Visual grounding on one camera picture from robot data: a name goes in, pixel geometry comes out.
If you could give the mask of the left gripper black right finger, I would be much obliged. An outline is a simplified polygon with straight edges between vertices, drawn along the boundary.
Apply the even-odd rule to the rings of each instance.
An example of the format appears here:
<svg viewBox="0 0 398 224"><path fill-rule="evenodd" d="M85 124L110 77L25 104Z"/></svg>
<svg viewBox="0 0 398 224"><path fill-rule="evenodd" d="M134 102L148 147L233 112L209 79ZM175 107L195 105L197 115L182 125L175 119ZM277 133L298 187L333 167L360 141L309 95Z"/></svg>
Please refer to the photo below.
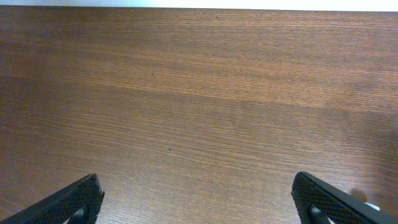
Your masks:
<svg viewBox="0 0 398 224"><path fill-rule="evenodd" d="M303 224L397 224L397 219L372 208L308 172L296 174L292 198Z"/></svg>

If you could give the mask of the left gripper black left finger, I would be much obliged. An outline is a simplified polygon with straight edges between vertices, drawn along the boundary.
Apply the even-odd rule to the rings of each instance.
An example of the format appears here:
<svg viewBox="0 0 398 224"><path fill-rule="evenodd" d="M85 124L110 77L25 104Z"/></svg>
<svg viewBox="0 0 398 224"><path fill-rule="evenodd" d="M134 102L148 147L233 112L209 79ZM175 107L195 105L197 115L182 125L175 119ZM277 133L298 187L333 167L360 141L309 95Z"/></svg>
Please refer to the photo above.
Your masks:
<svg viewBox="0 0 398 224"><path fill-rule="evenodd" d="M1 224L94 224L104 199L98 176L89 174L32 206L4 219Z"/></svg>

